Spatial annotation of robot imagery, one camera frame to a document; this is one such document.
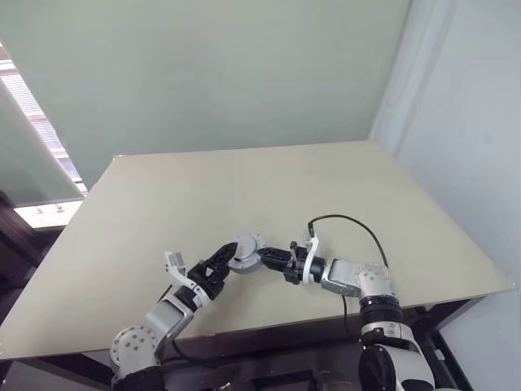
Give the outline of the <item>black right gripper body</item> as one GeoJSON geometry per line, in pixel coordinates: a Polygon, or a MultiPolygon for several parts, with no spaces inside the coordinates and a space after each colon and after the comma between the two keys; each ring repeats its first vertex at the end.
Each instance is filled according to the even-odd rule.
{"type": "Polygon", "coordinates": [[[295,241],[290,242],[290,258],[284,268],[283,274],[287,282],[299,285],[303,280],[303,270],[308,251],[306,247],[299,246],[295,241]]]}

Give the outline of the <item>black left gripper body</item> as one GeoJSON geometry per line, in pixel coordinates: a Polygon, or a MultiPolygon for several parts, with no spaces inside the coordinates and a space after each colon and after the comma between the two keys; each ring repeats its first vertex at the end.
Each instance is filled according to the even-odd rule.
{"type": "Polygon", "coordinates": [[[210,300],[214,300],[223,290],[223,286],[214,286],[211,282],[213,270],[206,267],[205,261],[201,261],[188,272],[188,279],[197,283],[207,294],[210,300]]]}

